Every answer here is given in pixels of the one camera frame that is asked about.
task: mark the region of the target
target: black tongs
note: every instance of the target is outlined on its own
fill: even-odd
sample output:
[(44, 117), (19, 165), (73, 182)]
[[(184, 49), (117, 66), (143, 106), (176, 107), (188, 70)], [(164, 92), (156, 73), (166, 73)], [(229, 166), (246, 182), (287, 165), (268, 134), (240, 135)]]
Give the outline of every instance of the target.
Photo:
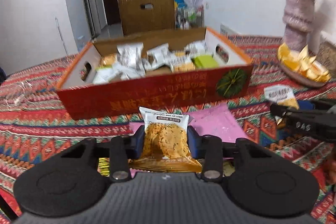
[(336, 143), (336, 100), (310, 100), (314, 109), (304, 110), (271, 104), (274, 116), (284, 118), (293, 134), (303, 134), (325, 142)]

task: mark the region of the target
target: pink paper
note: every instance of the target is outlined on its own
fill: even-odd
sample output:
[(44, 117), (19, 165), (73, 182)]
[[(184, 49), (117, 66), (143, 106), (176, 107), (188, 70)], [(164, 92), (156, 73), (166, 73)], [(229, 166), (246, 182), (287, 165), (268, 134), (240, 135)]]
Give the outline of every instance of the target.
[(226, 104), (184, 113), (194, 117), (189, 125), (193, 126), (200, 136), (214, 135), (223, 142), (235, 143), (237, 138), (247, 138)]
[(133, 131), (133, 134), (138, 130), (140, 126), (144, 126), (144, 122), (130, 122), (129, 127)]

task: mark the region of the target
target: box handle hole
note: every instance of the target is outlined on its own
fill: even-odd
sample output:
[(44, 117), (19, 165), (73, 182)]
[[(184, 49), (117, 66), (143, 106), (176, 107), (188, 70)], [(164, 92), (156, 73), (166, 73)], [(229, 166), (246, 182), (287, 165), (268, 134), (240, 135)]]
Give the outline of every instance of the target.
[(220, 56), (220, 58), (225, 62), (228, 63), (229, 61), (229, 54), (226, 50), (220, 45), (217, 45), (216, 47), (216, 53)]
[(88, 77), (90, 71), (92, 70), (92, 66), (90, 65), (89, 62), (85, 62), (84, 64), (84, 68), (81, 70), (80, 74), (81, 74), (81, 79), (83, 81), (86, 80), (86, 78)]
[(141, 4), (140, 9), (141, 10), (151, 10), (151, 9), (153, 9), (153, 4), (151, 4), (151, 3)]

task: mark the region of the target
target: cardboard box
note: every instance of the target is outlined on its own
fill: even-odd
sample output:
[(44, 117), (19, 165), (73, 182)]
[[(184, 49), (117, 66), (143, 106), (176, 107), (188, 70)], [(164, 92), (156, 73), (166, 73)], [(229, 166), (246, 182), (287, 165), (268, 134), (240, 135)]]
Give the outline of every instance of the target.
[[(184, 73), (161, 68), (140, 79), (93, 85), (95, 68), (101, 56), (117, 52), (117, 45), (143, 42), (143, 52), (169, 43), (170, 50), (181, 50), (188, 43), (205, 40), (208, 49), (218, 53), (222, 67)], [(91, 67), (85, 81), (81, 72)], [(137, 113), (139, 106), (152, 109), (187, 106), (243, 96), (252, 73), (252, 59), (227, 37), (209, 28), (161, 30), (105, 41), (89, 42), (69, 66), (56, 89), (73, 119)]]
[(124, 35), (175, 29), (174, 0), (118, 0)]

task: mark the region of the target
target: pink vase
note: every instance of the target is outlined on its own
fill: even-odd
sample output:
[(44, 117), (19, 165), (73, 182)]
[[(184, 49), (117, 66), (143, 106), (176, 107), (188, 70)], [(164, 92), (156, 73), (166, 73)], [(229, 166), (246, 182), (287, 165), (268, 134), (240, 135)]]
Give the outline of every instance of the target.
[(307, 35), (313, 29), (314, 5), (315, 0), (286, 0), (283, 41), (291, 50), (301, 51), (307, 44)]

